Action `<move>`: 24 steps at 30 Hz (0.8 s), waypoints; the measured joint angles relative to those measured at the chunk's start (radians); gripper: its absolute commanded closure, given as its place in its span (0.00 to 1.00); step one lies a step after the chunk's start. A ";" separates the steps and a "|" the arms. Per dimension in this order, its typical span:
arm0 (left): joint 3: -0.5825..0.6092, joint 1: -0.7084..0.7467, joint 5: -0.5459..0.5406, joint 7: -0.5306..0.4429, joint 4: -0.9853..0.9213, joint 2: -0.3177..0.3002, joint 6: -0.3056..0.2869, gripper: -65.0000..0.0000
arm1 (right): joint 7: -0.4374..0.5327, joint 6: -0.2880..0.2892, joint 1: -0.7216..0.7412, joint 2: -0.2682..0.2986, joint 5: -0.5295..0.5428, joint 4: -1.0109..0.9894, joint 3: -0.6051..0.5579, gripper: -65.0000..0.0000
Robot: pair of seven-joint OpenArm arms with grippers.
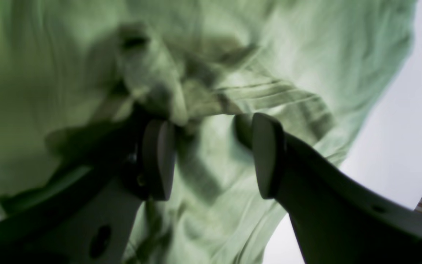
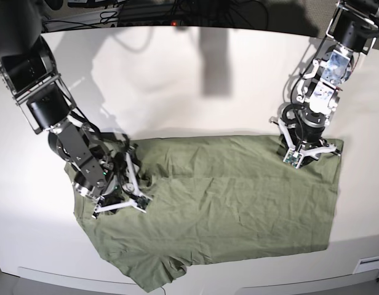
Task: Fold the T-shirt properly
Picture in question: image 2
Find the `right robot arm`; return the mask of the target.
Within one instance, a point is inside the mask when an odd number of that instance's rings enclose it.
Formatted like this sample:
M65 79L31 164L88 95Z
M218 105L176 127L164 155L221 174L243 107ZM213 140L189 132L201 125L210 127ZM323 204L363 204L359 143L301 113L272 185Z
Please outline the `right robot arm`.
M106 140L78 108L42 36L37 1L0 1L0 75L35 133L74 170L73 189L94 202L93 217L132 207L150 197L138 185L141 167L127 135Z

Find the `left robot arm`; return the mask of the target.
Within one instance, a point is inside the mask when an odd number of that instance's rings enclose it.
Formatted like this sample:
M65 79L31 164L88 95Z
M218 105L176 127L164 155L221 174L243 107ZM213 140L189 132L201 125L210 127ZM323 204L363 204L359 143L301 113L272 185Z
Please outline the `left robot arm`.
M379 1L338 1L324 39L333 44L300 73L276 124L285 139L283 161L300 168L305 159L322 154L340 155L322 134L339 103L341 85L353 73L379 38Z

